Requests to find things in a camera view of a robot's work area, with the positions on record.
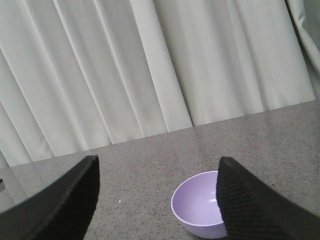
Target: table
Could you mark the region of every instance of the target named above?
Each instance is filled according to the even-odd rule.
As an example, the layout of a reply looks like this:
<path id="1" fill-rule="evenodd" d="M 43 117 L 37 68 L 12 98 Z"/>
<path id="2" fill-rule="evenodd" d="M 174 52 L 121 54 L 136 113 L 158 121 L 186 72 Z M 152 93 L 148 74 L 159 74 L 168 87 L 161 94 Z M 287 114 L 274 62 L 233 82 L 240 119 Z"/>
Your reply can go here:
<path id="1" fill-rule="evenodd" d="M 4 211 L 86 155 L 100 159 L 100 194 L 86 240 L 196 240 L 171 211 L 185 179 L 230 156 L 292 202 L 320 216 L 320 104 L 272 111 L 0 169 Z"/>

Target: gray granite countertop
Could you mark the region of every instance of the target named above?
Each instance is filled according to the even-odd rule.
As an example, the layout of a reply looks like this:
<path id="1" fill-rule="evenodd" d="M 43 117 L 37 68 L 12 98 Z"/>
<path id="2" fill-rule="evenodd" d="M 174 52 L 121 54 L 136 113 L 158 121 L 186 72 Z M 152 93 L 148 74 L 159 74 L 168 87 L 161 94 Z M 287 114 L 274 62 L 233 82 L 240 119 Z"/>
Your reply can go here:
<path id="1" fill-rule="evenodd" d="M 192 240 L 170 208 L 185 179 L 238 160 L 320 216 L 320 105 L 276 110 L 0 169 L 0 211 L 31 197 L 86 155 L 100 158 L 100 194 L 86 240 Z"/>

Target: black object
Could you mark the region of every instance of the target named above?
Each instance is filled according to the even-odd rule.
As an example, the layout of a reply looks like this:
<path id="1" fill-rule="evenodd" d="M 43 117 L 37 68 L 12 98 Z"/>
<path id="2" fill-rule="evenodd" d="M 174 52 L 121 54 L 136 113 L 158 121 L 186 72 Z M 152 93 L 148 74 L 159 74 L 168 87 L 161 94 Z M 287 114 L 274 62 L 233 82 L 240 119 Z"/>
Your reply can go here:
<path id="1" fill-rule="evenodd" d="M 231 157 L 222 157 L 217 203 L 231 240 L 320 240 L 320 218 L 287 200 Z"/>
<path id="2" fill-rule="evenodd" d="M 6 186 L 4 184 L 4 181 L 2 180 L 2 178 L 0 178 L 0 192 L 2 192 L 3 190 L 5 190 Z"/>
<path id="3" fill-rule="evenodd" d="M 82 240 L 99 189 L 98 156 L 87 156 L 38 194 L 0 214 L 0 240 Z"/>

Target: curtain fold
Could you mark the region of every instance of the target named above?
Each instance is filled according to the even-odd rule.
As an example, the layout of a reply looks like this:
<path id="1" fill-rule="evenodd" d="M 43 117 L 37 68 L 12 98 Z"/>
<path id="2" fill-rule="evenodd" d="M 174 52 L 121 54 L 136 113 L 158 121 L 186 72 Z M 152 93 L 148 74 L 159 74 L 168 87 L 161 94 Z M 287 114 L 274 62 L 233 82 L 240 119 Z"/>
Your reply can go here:
<path id="1" fill-rule="evenodd" d="M 0 1 L 0 168 L 312 101 L 308 59 L 284 1 Z"/>
<path id="2" fill-rule="evenodd" d="M 320 100 L 320 2 L 286 0 L 300 40 L 314 94 Z"/>

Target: lavender plastic bowl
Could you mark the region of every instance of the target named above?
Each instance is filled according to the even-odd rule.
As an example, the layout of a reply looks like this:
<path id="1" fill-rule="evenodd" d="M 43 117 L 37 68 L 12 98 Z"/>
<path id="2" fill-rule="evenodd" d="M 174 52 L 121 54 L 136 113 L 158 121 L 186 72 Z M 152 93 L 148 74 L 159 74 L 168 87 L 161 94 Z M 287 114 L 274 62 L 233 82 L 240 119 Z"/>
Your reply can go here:
<path id="1" fill-rule="evenodd" d="M 227 236 L 216 199 L 218 171 L 207 171 L 185 180 L 174 191 L 171 209 L 190 233 L 205 239 Z"/>

